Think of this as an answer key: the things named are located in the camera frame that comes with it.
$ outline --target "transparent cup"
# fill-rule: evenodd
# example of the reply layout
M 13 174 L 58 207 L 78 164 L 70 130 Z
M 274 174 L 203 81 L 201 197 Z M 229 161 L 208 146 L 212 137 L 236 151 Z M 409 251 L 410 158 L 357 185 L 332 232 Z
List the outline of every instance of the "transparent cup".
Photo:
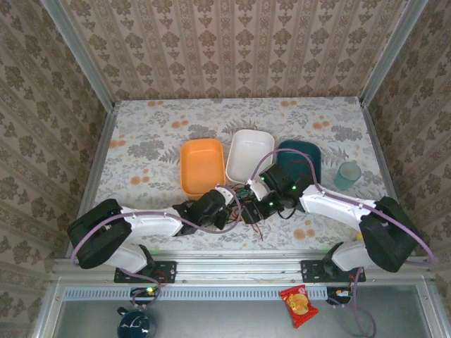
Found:
M 362 169 L 354 162 L 344 162 L 338 168 L 335 176 L 335 186 L 339 190 L 346 190 L 359 180 L 362 176 Z

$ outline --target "orange bowl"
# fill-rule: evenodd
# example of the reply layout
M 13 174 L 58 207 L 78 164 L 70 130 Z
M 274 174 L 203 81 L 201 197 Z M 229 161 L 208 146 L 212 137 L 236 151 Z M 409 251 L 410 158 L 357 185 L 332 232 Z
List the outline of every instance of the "orange bowl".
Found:
M 190 199 L 200 199 L 226 183 L 223 147 L 217 139 L 193 139 L 180 150 L 180 185 Z

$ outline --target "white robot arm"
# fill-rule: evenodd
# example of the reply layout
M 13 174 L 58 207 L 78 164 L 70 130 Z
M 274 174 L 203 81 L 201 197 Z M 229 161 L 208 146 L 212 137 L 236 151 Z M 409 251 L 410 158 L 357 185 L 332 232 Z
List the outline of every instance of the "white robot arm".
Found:
M 405 231 L 369 210 L 381 211 L 419 236 L 412 221 L 390 197 L 383 197 L 380 201 L 364 200 L 324 187 L 319 189 L 305 179 L 294 182 L 277 164 L 265 169 L 260 178 L 266 186 L 257 181 L 247 182 L 256 200 L 246 204 L 243 209 L 242 216 L 246 223 L 257 223 L 284 208 L 295 208 L 338 220 L 362 233 L 364 240 L 340 243 L 326 255 L 326 258 L 330 258 L 328 263 L 341 271 L 377 265 L 384 270 L 397 272 L 417 245 L 416 240 Z
M 107 199 L 70 225 L 68 235 L 75 248 L 101 221 L 113 215 L 129 215 L 110 222 L 94 233 L 81 246 L 77 257 L 81 268 L 107 264 L 136 273 L 149 264 L 150 254 L 143 246 L 126 243 L 126 239 L 192 234 L 196 229 L 182 220 L 199 226 L 214 224 L 223 229 L 230 215 L 226 206 L 232 200 L 233 195 L 222 187 L 212 189 L 198 201 L 152 211 L 119 206 L 115 199 Z

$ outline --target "white bowl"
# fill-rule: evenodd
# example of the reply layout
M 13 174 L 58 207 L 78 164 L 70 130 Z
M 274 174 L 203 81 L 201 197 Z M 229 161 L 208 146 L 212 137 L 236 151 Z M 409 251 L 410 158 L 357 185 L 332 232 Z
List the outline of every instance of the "white bowl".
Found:
M 225 174 L 233 183 L 245 184 L 257 164 L 270 151 L 274 150 L 274 137 L 258 130 L 239 130 L 233 135 L 228 154 Z M 269 156 L 259 168 L 257 175 L 270 166 L 273 155 Z

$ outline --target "floral tablecloth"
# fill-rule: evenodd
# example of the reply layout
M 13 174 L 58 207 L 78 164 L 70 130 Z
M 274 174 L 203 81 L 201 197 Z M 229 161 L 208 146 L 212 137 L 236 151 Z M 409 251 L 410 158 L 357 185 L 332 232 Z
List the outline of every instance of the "floral tablecloth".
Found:
M 386 194 L 357 98 L 123 101 L 96 203 L 115 198 L 123 206 L 158 209 L 186 200 L 180 188 L 182 144 L 216 138 L 226 160 L 233 134 L 241 129 L 269 132 L 276 146 L 286 139 L 318 145 L 324 187 L 334 189 L 339 165 L 354 161 L 362 168 L 362 178 L 345 193 L 365 199 Z M 289 220 L 274 215 L 259 227 L 263 241 L 250 226 L 240 223 L 226 234 L 148 236 L 140 243 L 161 250 L 324 250 L 357 234 L 338 221 L 300 212 Z

